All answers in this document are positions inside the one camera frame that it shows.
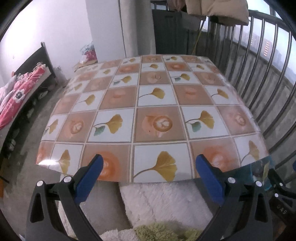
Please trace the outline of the blue plastic trash bin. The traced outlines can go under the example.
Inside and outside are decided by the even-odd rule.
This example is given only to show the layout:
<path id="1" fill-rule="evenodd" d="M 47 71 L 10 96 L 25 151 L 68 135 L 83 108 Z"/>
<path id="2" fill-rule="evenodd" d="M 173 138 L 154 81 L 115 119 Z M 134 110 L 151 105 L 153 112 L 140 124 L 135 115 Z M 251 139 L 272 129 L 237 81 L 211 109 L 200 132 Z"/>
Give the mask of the blue plastic trash bin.
<path id="1" fill-rule="evenodd" d="M 272 157 L 266 156 L 250 164 L 250 177 L 253 182 L 260 181 L 265 191 L 272 188 L 268 178 L 270 169 L 275 169 L 275 163 Z"/>

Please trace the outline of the white fluffy rug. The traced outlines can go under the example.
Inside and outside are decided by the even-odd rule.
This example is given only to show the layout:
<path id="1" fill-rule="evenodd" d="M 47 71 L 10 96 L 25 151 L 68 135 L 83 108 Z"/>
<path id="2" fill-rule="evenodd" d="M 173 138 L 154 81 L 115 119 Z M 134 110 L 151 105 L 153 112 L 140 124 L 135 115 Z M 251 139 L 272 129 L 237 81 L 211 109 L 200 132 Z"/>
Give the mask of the white fluffy rug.
<path id="1" fill-rule="evenodd" d="M 98 181 L 80 208 L 103 240 L 139 240 L 135 227 L 164 223 L 204 230 L 213 217 L 194 180 L 118 184 Z"/>

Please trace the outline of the green fluffy rug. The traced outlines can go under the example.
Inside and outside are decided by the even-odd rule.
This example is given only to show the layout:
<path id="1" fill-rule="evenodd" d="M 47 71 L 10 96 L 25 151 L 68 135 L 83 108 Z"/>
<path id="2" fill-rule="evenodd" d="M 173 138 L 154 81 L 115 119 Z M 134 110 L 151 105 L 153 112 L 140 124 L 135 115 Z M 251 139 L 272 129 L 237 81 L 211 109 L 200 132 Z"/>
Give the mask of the green fluffy rug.
<path id="1" fill-rule="evenodd" d="M 141 225 L 133 229 L 139 240 L 197 240 L 202 230 L 195 228 L 181 228 L 173 230 L 164 223 Z"/>

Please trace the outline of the bed with pink bedding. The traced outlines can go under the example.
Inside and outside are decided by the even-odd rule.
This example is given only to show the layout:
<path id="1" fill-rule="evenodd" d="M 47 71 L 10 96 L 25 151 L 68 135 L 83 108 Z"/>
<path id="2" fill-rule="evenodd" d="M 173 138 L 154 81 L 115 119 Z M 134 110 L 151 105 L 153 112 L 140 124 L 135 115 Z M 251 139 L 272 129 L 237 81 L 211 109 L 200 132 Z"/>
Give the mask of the bed with pink bedding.
<path id="1" fill-rule="evenodd" d="M 8 90 L 1 99 L 1 159 L 7 150 L 6 141 L 11 127 L 24 106 L 43 84 L 54 80 L 56 75 L 48 55 L 45 43 L 37 49 L 13 74 L 10 81 L 2 89 Z"/>

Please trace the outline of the ginkgo patterned tablecloth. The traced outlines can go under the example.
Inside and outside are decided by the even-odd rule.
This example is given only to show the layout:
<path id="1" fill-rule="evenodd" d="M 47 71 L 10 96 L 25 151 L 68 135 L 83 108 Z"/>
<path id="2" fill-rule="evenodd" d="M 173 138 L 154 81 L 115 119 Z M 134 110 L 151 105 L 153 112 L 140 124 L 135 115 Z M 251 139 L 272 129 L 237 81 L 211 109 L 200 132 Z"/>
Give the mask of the ginkgo patterned tablecloth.
<path id="1" fill-rule="evenodd" d="M 211 60 L 144 55 L 76 71 L 45 127 L 36 163 L 73 175 L 99 154 L 100 180 L 196 178 L 196 157 L 230 171 L 268 156 L 261 131 Z"/>

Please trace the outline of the metal balcony railing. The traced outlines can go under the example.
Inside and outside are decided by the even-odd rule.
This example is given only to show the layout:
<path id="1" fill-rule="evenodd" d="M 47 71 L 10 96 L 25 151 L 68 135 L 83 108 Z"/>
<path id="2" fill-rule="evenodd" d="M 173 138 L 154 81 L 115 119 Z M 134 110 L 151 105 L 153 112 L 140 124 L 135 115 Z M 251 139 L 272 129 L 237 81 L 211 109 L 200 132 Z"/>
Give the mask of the metal balcony railing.
<path id="1" fill-rule="evenodd" d="M 209 57 L 253 114 L 278 169 L 295 162 L 295 33 L 279 17 L 249 11 L 247 26 L 202 22 Z"/>

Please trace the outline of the pile of colourful clothes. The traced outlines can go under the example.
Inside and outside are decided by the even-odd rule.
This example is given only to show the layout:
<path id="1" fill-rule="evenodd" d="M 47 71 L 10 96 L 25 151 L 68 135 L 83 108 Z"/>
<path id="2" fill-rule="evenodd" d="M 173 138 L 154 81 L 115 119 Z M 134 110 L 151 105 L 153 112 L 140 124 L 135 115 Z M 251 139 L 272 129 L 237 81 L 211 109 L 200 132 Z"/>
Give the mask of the pile of colourful clothes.
<path id="1" fill-rule="evenodd" d="M 93 42 L 90 42 L 89 44 L 86 44 L 80 49 L 81 58 L 79 63 L 85 64 L 88 61 L 97 60 L 95 47 Z"/>

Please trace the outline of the dark cabinet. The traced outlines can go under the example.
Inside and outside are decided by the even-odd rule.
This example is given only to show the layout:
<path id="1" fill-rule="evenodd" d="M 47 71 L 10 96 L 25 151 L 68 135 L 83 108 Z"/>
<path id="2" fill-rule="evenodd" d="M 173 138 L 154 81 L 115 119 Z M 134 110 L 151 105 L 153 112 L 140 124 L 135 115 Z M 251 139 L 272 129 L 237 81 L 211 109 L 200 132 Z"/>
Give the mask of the dark cabinet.
<path id="1" fill-rule="evenodd" d="M 205 16 L 172 11 L 167 1 L 151 1 L 157 54 L 197 55 Z"/>

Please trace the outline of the beige quilted jacket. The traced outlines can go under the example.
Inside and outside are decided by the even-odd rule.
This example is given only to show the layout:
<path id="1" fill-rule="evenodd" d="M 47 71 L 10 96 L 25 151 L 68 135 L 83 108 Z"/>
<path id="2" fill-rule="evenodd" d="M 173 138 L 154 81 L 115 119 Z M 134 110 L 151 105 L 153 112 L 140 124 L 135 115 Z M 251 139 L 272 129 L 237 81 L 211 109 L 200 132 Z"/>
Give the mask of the beige quilted jacket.
<path id="1" fill-rule="evenodd" d="M 189 15 L 210 17 L 213 21 L 225 25 L 247 26 L 249 11 L 247 1 L 243 0 L 185 0 L 167 1 L 172 11 L 185 11 Z"/>

